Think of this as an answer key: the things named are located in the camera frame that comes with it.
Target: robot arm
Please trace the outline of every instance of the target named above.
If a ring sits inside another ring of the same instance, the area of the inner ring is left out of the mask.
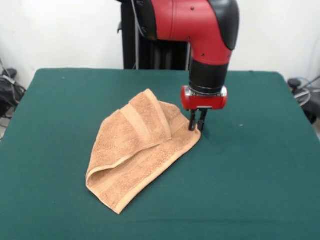
[[[201,110],[202,130],[208,109],[223,109],[224,87],[239,31],[236,0],[132,0],[141,34],[150,40],[189,42],[192,62],[182,105],[191,110],[189,130]]]

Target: folded towel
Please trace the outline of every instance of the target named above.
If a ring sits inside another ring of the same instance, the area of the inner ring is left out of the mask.
[[[86,186],[120,214],[130,201],[200,139],[175,105],[149,90],[106,118],[98,132]]]

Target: cable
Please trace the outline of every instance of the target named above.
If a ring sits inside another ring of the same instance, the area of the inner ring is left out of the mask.
[[[9,71],[4,67],[4,64],[2,63],[1,57],[0,57],[0,65],[1,65],[2,69],[6,72],[8,77],[11,78]]]
[[[13,91],[13,96],[14,96],[15,92],[19,96],[19,101],[17,101],[16,99],[15,99],[15,101],[20,103],[21,99],[23,98],[23,96],[25,95],[27,90],[23,86],[19,86],[19,85],[16,85],[16,84],[14,84],[13,87],[15,89],[15,91]]]
[[[299,99],[299,98],[301,98],[301,97],[303,97],[303,96],[306,96],[306,95],[311,94],[311,92],[310,92],[308,89],[306,89],[306,88],[303,88],[302,90],[304,90],[304,92],[295,95],[295,96],[294,96],[295,99]]]
[[[15,80],[13,80],[12,78],[8,77],[8,76],[5,76],[5,75],[0,75],[0,79],[3,79],[3,80],[6,80],[8,81],[10,84],[14,85],[15,87],[18,87],[20,89],[23,89],[24,92],[26,92],[27,90],[19,85]]]
[[[320,76],[317,76],[315,79],[313,79],[311,82],[301,86],[299,89],[304,89],[305,87],[308,87],[310,84],[313,84],[314,82],[318,81],[320,79]]]
[[[305,77],[295,77],[296,79],[298,79],[298,80],[304,80],[304,81],[306,81],[308,84],[310,84],[312,87],[313,87],[313,85],[312,85],[312,83],[311,83],[311,81],[309,80],[309,79],[307,79],[307,78],[305,78]]]
[[[16,106],[13,105],[10,101],[8,101],[5,97],[3,97],[3,96],[0,95],[0,98],[1,98],[3,101],[5,101],[7,104],[9,104],[11,107],[16,108]]]
[[[304,90],[304,92],[299,93],[299,94],[294,96],[294,98],[297,99],[298,101],[299,101],[299,98],[302,98],[304,96],[308,96],[306,100],[304,100],[303,102],[299,103],[300,107],[306,105],[311,99],[311,92],[306,88],[303,88],[303,90]]]
[[[320,89],[309,91],[308,89],[303,88],[303,90],[304,90],[304,92],[299,93],[299,94],[294,96],[295,99],[299,99],[299,98],[302,98],[304,96],[308,96],[306,100],[304,100],[303,102],[299,103],[300,107],[306,105],[310,101],[312,94],[320,93]]]

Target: wire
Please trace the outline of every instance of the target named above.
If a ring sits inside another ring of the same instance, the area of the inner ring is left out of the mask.
[[[310,85],[313,87],[311,81],[310,81],[309,79],[305,78],[305,77],[299,77],[299,76],[298,76],[298,77],[296,77],[296,79],[304,80],[304,81],[306,81],[308,84],[310,84]]]
[[[1,98],[3,101],[5,101],[7,104],[11,105],[11,107],[16,108],[16,106],[13,105],[10,101],[8,101],[5,97],[3,97],[3,96],[0,95],[0,98]]]
[[[320,93],[320,89],[309,91],[308,89],[303,88],[303,90],[304,90],[304,92],[299,93],[299,94],[294,96],[295,99],[299,99],[299,98],[302,98],[304,96],[307,96],[306,100],[304,100],[303,102],[299,103],[300,107],[306,105],[310,101],[312,94]]]
[[[320,79],[320,76],[317,76],[315,79],[313,79],[311,82],[301,86],[299,89],[304,89],[305,87],[308,87],[310,84],[313,84],[314,82],[318,81]]]
[[[7,109],[5,111],[4,114],[0,115],[0,119],[8,119],[8,120],[11,120],[12,119],[12,116],[13,116],[13,113],[11,114],[11,116],[8,116],[7,114],[10,112],[10,110],[12,109],[11,106],[7,106]]]
[[[13,79],[10,78],[10,77],[7,77],[7,76],[5,76],[5,75],[0,75],[0,79],[6,80],[6,81],[8,81],[10,84],[14,85],[15,87],[18,87],[18,88],[20,88],[20,89],[23,89],[24,92],[27,91],[23,86],[19,85],[15,80],[13,80]]]
[[[299,98],[302,98],[304,96],[308,96],[306,100],[304,100],[303,102],[299,103],[300,107],[306,105],[311,99],[311,92],[306,88],[303,88],[303,90],[304,90],[304,92],[299,93],[299,94],[294,96],[294,98],[297,99],[298,101],[299,101]]]
[[[23,86],[19,86],[16,84],[14,84],[13,87],[15,89],[15,91],[13,91],[13,96],[15,96],[15,93],[17,93],[17,95],[19,96],[19,101],[17,101],[16,99],[15,101],[20,103],[27,90]]]
[[[8,77],[11,78],[9,71],[5,68],[4,64],[2,63],[1,57],[0,57],[0,65],[1,65],[2,69],[6,72]]]

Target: table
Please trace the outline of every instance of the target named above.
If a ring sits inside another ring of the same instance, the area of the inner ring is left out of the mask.
[[[183,71],[37,71],[0,144],[0,239],[320,239],[319,140],[276,72],[229,72],[226,108],[121,215],[87,190],[102,121],[147,88],[181,107],[187,83]]]

